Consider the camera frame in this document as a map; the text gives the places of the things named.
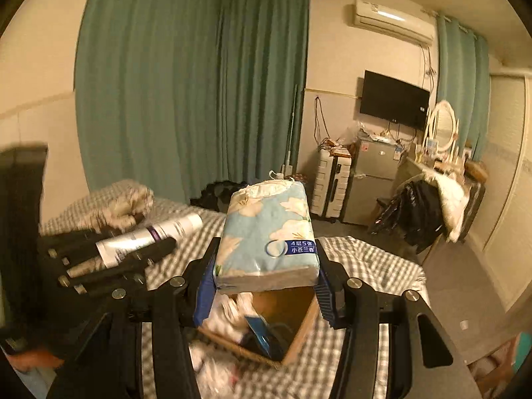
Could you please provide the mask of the person's hand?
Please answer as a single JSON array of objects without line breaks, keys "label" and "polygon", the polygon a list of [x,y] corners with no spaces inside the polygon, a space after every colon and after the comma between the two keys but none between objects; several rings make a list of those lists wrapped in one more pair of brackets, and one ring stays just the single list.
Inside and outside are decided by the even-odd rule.
[{"label": "person's hand", "polygon": [[6,357],[11,366],[20,372],[28,372],[37,367],[55,369],[64,364],[64,359],[53,355],[46,348],[33,348],[19,354],[7,354]]}]

